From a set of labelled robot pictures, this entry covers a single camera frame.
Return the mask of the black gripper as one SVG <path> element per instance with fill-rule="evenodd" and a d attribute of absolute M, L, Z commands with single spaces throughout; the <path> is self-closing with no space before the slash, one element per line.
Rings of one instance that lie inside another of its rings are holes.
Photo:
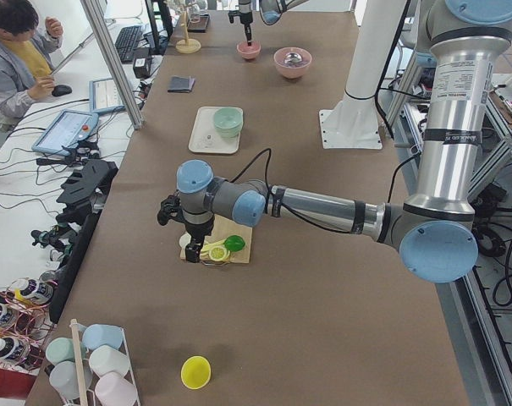
<path fill-rule="evenodd" d="M 245 37 L 246 43 L 248 46 L 252 45 L 252 32 L 251 32 L 251 24 L 253 23 L 253 13 L 251 11 L 242 12 L 239 10 L 230 10 L 228 11 L 228 20 L 229 23 L 232 24 L 235 18 L 239 18 L 239 21 L 242 25 L 245 26 Z"/>
<path fill-rule="evenodd" d="M 191 236 L 190 242 L 184 247 L 185 259 L 191 263 L 199 263 L 205 237 L 212 234 L 214 215 L 208 211 L 188 211 L 182 206 L 179 195 L 173 194 L 160 203 L 157 213 L 157 222 L 161 226 L 166 226 L 171 221 L 183 224 L 185 231 Z"/>

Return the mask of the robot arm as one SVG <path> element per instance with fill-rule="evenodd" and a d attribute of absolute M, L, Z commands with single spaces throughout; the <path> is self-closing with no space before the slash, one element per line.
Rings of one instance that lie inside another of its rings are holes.
<path fill-rule="evenodd" d="M 364 234 L 395 248 L 405 267 L 432 283 L 450 283 L 476 264 L 468 201 L 493 65 L 512 42 L 512 1 L 420 1 L 415 50 L 435 60 L 416 190 L 403 205 L 368 204 L 213 174 L 201 160 L 181 164 L 176 190 L 160 206 L 160 224 L 185 226 L 187 261 L 198 262 L 215 217 L 254 227 L 284 212 L 330 232 Z"/>
<path fill-rule="evenodd" d="M 280 20 L 284 13 L 306 2 L 307 0 L 239 0 L 237 9 L 228 11 L 228 20 L 229 23 L 232 24 L 236 18 L 239 19 L 244 27 L 246 43 L 248 46 L 251 46 L 251 24 L 254 20 L 253 10 L 255 8 L 253 3 L 258 7 L 263 23 L 265 25 L 274 25 Z"/>

